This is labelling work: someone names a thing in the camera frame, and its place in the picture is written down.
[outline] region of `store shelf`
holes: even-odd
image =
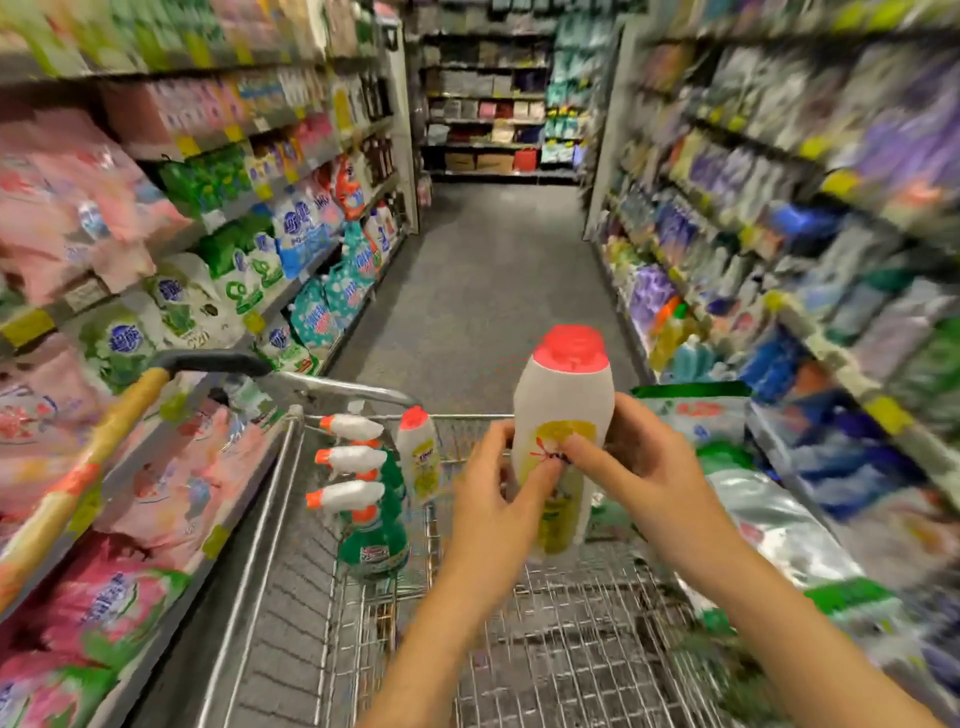
[[[100,704],[97,712],[87,724],[88,728],[121,728],[124,724],[127,715],[136,705],[140,694],[146,687],[156,664],[163,657],[177,633],[180,623],[190,611],[190,607],[203,588],[204,582],[213,571],[217,557],[229,539],[233,528],[247,512],[260,484],[273,466],[282,443],[282,434],[286,431],[283,423],[284,420],[280,420],[267,433],[270,442],[263,459],[253,470],[251,478],[239,498],[218,514],[219,518],[216,525],[212,527],[203,547],[187,567],[186,571],[190,574],[189,585],[170,608],[170,611],[160,618],[156,634],[144,646],[140,655],[120,672],[116,686],[108,693],[104,702]]]
[[[542,101],[545,97],[545,94],[541,91],[538,93],[525,93],[523,91],[517,91],[512,94],[482,94],[482,93],[447,93],[446,91],[428,93],[426,95],[428,99],[495,99],[497,101]]]
[[[312,150],[306,161],[297,169],[289,170],[285,177],[259,185],[255,190],[240,195],[223,209],[205,213],[202,220],[191,222],[168,241],[157,245],[155,258],[160,259],[166,255],[188,250],[204,235],[216,231],[231,220],[242,217],[259,203],[279,197],[287,187],[308,178],[315,169],[336,157],[339,152],[340,149],[335,145]],[[102,303],[113,295],[95,276],[88,275],[61,299],[42,307],[25,307],[14,313],[6,322],[0,324],[0,359],[14,355],[17,349],[27,346],[62,326],[78,313],[97,303]]]
[[[223,129],[212,130],[204,134],[179,136],[167,144],[140,144],[127,142],[124,150],[134,159],[164,161],[184,161],[214,149],[226,147],[243,139],[248,139],[259,133],[272,129],[281,129],[298,123],[309,114],[321,113],[323,109],[312,107],[297,107],[295,109],[276,109],[255,116],[242,124],[231,124]]]
[[[881,384],[863,376],[850,350],[831,343],[823,327],[800,302],[782,291],[769,292],[765,302],[778,320],[883,427],[897,447],[924,469],[931,482],[948,495],[954,506],[960,507],[960,452],[915,420],[884,391]]]
[[[539,142],[523,144],[522,142],[495,142],[495,141],[445,141],[443,144],[424,144],[426,149],[539,149]]]
[[[542,126],[543,124],[546,123],[546,120],[545,120],[545,119],[514,119],[514,118],[510,118],[510,119],[447,119],[447,118],[441,118],[441,119],[431,119],[430,121],[433,122],[433,123],[437,123],[437,124],[497,124],[497,123],[501,123],[501,122],[502,122],[502,123],[505,123],[505,124],[514,124],[514,125],[516,125],[516,126],[525,125],[525,126],[532,126],[532,127],[539,127],[539,126]]]
[[[422,66],[422,68],[449,68],[464,71],[533,71],[537,69],[542,70],[549,67],[549,63],[499,63],[498,65],[488,65],[483,63],[465,63],[460,61],[441,61],[440,63]]]

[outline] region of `pink package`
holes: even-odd
[[[83,726],[116,684],[116,673],[56,652],[0,653],[3,716],[17,728]]]
[[[59,333],[6,362],[0,380],[0,512],[24,518],[73,468],[107,403]]]
[[[103,173],[104,182],[87,191],[118,240],[139,243],[155,235],[170,235],[190,224],[136,162],[83,111],[51,109],[39,112],[37,118],[45,131],[79,147],[74,159],[81,165],[78,169],[86,173],[85,179]],[[152,261],[150,267],[148,275],[154,271]]]
[[[230,436],[231,414],[208,400],[179,432],[178,445],[133,478],[129,506],[97,527],[134,538],[151,562],[183,569],[213,527],[223,493],[211,471]]]
[[[54,652],[119,670],[153,636],[189,581],[179,571],[110,558],[91,540],[28,621]]]

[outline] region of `shopping cart handle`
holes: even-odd
[[[154,356],[150,366],[165,369],[171,378],[177,372],[218,372],[257,377],[266,376],[274,370],[262,356],[236,349],[171,349]]]

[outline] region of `spray bottle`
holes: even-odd
[[[551,328],[514,391],[511,461],[519,487],[542,460],[562,458],[560,445],[573,433],[603,446],[613,395],[600,333],[586,326]],[[564,471],[540,517],[535,556],[561,554],[583,542],[595,490],[577,469]]]
[[[377,507],[386,493],[383,483],[375,480],[351,480],[306,495],[307,508],[351,511],[353,532],[340,544],[337,558],[358,579],[394,576],[410,558],[403,526],[396,518],[381,514]]]

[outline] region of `gray floor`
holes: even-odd
[[[554,324],[580,323],[602,332],[617,388],[637,384],[611,297],[593,253],[581,240],[575,188],[440,185],[426,218],[425,234],[404,243],[332,376],[406,391],[435,413],[511,412],[517,378],[540,338]],[[311,468],[302,470],[313,473]],[[294,487],[305,492],[310,484]],[[234,530],[195,608],[157,666],[145,699],[131,713],[130,728],[195,725],[266,490],[261,489]],[[301,498],[294,493],[291,502]],[[314,538],[318,524],[309,514],[303,509],[284,529],[285,546],[277,560],[281,567],[300,558],[301,541]],[[310,569],[316,567],[316,558],[311,557]],[[294,564],[289,571],[303,566]],[[309,584],[300,586],[312,590]],[[265,609],[273,610],[272,619],[285,622],[281,627],[289,632],[277,640],[289,645],[309,642],[304,635],[322,626],[318,619],[324,618],[323,597],[313,592],[294,597],[300,606],[313,605],[313,618],[296,616],[296,605],[284,616],[278,612],[286,608],[271,601],[273,593],[272,586]],[[294,619],[306,619],[303,624],[308,626],[294,628]],[[231,655],[228,664],[236,667],[237,661]],[[281,665],[272,670],[275,679],[289,681],[304,674],[296,660],[291,667]],[[241,703],[272,707],[264,708],[266,713],[246,711],[243,719],[235,716],[234,728],[285,726],[276,715],[289,713],[289,705],[279,703],[297,697],[296,692],[284,697],[276,686],[248,689],[246,682],[241,693]],[[226,693],[218,700],[220,707],[224,698]],[[210,725],[222,721],[215,717]]]
[[[392,387],[435,413],[511,412],[527,357],[554,324],[588,324],[620,390],[638,384],[574,187],[439,184],[427,232],[404,244],[336,378]]]

